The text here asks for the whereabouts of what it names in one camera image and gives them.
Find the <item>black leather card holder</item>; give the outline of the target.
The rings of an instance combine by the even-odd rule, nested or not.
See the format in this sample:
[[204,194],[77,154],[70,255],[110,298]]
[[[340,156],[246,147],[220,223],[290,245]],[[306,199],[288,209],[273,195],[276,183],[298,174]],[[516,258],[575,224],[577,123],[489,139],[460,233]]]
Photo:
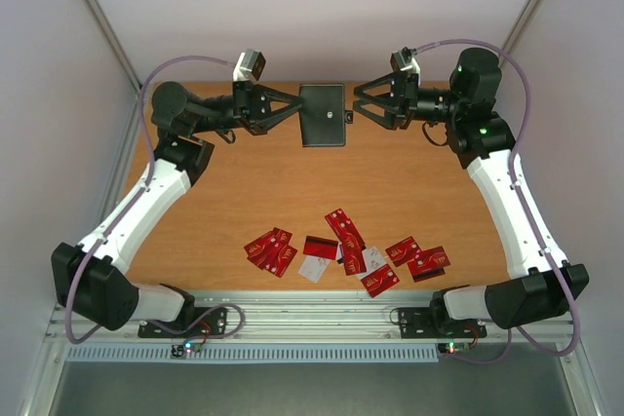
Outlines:
[[304,148],[346,145],[346,126],[353,112],[345,105],[343,84],[303,84],[299,86],[302,106],[298,111],[301,143]]

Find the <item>red vip card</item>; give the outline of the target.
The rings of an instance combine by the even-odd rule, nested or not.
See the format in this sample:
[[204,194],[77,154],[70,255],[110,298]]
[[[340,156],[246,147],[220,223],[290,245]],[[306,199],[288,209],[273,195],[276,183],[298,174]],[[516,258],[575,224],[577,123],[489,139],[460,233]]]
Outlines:
[[449,265],[449,257],[442,246],[422,250],[415,256],[414,260],[408,262],[411,276],[435,269],[445,269]]
[[413,237],[407,237],[385,249],[385,252],[395,267],[400,267],[415,259],[421,251],[417,241]]
[[259,268],[277,278],[282,278],[296,255],[297,249],[293,246],[283,243],[275,243],[268,250],[266,257],[260,263]]
[[358,244],[342,243],[340,250],[342,265],[347,276],[355,276],[367,271],[363,251]]
[[389,265],[379,267],[361,279],[361,283],[370,298],[379,296],[399,282],[399,277]]
[[275,231],[269,231],[244,246],[247,259],[254,265],[258,265],[266,258],[267,249],[276,242]]

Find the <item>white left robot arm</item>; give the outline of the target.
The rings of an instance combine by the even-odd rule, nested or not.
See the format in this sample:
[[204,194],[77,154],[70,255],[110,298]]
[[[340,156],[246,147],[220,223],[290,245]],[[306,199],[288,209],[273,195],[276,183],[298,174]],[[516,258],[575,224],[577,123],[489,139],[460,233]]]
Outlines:
[[127,273],[147,236],[173,204],[203,175],[215,150],[200,138],[215,132],[228,143],[235,130],[263,135],[295,114],[301,97],[252,81],[232,85],[231,95],[200,98],[178,82],[152,94],[151,121],[158,143],[127,196],[75,246],[61,243],[51,261],[58,302],[97,327],[114,331],[128,321],[157,321],[174,336],[197,322],[194,299],[171,285],[139,285]]

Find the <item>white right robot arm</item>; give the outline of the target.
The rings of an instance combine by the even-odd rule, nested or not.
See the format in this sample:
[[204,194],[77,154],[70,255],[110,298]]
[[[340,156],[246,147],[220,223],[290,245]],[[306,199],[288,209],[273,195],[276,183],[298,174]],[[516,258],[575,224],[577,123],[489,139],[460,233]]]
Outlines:
[[448,146],[479,189],[503,246],[508,281],[435,293],[431,325],[445,335],[465,320],[522,331],[527,324],[569,314],[572,337],[578,339],[576,300],[589,274],[584,265],[569,262],[547,228],[524,176],[522,136],[494,109],[500,63],[516,62],[485,42],[460,44],[464,49],[445,91],[420,82],[417,57],[434,44],[399,50],[391,56],[391,73],[354,90],[354,110],[384,129],[405,129],[414,121],[444,124]]

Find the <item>red card under left pile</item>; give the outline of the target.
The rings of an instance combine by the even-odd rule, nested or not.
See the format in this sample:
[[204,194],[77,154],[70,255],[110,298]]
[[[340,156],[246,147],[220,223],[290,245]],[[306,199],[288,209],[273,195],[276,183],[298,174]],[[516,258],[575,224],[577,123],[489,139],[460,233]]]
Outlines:
[[292,233],[283,229],[275,227],[271,231],[271,242],[278,243],[280,245],[287,245],[292,238]]

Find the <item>red card magnetic stripe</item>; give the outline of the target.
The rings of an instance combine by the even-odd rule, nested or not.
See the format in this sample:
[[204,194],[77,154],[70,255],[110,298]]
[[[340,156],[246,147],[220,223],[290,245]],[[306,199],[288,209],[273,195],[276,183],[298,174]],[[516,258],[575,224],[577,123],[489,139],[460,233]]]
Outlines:
[[303,254],[322,259],[335,260],[338,251],[338,241],[307,236],[303,246]]

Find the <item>red VIP card centre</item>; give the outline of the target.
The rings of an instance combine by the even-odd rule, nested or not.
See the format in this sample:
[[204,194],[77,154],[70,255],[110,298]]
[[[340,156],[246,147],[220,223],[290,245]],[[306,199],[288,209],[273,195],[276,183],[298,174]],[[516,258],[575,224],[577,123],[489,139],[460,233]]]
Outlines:
[[358,244],[342,243],[340,250],[342,265],[347,276],[355,276],[367,271],[363,251]]

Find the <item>red VIP card far left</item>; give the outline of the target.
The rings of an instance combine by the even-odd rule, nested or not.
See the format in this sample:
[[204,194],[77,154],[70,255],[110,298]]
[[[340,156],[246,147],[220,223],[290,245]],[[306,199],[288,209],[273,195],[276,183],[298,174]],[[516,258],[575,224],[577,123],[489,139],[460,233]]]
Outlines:
[[266,258],[267,249],[276,242],[275,231],[269,231],[244,246],[247,259],[254,265],[258,265]]

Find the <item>white card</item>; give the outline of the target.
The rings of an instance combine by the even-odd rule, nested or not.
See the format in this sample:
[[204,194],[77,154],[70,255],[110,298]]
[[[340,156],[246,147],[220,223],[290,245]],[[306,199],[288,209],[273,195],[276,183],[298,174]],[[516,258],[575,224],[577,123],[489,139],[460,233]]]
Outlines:
[[356,278],[358,280],[362,280],[366,276],[370,275],[374,271],[387,264],[386,258],[376,246],[365,248],[362,251],[362,254],[364,257],[366,270],[363,273],[359,273],[356,275]]
[[304,279],[317,284],[331,263],[332,261],[329,259],[307,255],[304,258],[298,273]]

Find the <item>red VIP card far right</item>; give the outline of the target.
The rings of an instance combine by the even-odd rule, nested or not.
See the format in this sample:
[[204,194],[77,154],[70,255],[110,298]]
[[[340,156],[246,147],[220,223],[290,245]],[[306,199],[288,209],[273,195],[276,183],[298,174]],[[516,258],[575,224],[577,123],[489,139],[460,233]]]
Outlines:
[[411,276],[435,269],[445,269],[449,265],[449,257],[442,246],[422,250],[415,256],[414,260],[408,262]]

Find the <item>right small circuit board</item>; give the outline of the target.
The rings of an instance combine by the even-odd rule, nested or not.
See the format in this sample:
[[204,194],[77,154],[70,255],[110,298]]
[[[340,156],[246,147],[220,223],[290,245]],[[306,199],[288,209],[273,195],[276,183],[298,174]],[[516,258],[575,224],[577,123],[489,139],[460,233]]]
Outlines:
[[438,352],[443,355],[457,355],[469,352],[473,348],[472,343],[448,341],[438,344]]

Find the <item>small circuit board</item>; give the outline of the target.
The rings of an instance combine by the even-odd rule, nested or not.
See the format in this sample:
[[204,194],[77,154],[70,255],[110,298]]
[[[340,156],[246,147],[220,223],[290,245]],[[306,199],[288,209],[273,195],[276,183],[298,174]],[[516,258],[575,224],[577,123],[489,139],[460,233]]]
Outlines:
[[180,345],[172,345],[170,356],[172,359],[186,359],[187,357],[200,353],[203,345],[199,343],[186,342]]
[[473,348],[472,343],[448,341],[438,344],[438,352],[443,355],[457,355],[469,352]]

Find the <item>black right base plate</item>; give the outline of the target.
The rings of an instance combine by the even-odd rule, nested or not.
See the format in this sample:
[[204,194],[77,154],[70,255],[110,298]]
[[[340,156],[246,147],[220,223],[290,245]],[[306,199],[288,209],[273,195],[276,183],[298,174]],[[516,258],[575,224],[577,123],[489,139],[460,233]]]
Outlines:
[[487,329],[476,320],[454,320],[430,307],[409,307],[398,310],[398,323],[404,339],[472,339],[486,338]]

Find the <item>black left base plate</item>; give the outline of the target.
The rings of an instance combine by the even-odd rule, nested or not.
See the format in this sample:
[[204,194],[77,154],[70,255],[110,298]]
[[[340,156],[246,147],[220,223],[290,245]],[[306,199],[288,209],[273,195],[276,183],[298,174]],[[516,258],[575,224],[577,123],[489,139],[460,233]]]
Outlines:
[[193,311],[182,312],[174,321],[147,321],[138,327],[139,338],[191,338],[205,335],[220,335],[227,325],[227,310],[218,307],[195,307]]

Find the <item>left aluminium frame post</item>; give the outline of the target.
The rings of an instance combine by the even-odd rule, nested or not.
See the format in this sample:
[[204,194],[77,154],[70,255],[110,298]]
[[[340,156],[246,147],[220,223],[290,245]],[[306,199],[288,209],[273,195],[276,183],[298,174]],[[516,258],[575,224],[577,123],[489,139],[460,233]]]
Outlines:
[[103,7],[98,0],[83,0],[90,15],[94,19],[97,28],[103,36],[112,54],[115,56],[118,64],[121,66],[122,71],[128,78],[133,89],[138,93],[141,88],[141,81],[135,68],[132,66],[131,61],[122,46],[112,24],[110,23]]

